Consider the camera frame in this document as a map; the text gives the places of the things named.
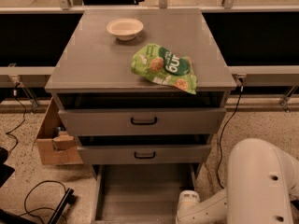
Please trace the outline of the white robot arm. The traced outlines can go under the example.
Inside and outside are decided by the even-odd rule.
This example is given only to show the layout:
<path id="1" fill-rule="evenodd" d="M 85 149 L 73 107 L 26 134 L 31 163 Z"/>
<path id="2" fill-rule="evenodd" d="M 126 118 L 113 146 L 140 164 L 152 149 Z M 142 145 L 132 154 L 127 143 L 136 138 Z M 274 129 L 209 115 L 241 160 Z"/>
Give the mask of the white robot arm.
<path id="1" fill-rule="evenodd" d="M 190 190 L 179 194 L 176 224 L 294 224 L 290 198 L 298 195 L 299 161 L 255 138 L 232 149 L 226 188 L 205 201 Z"/>

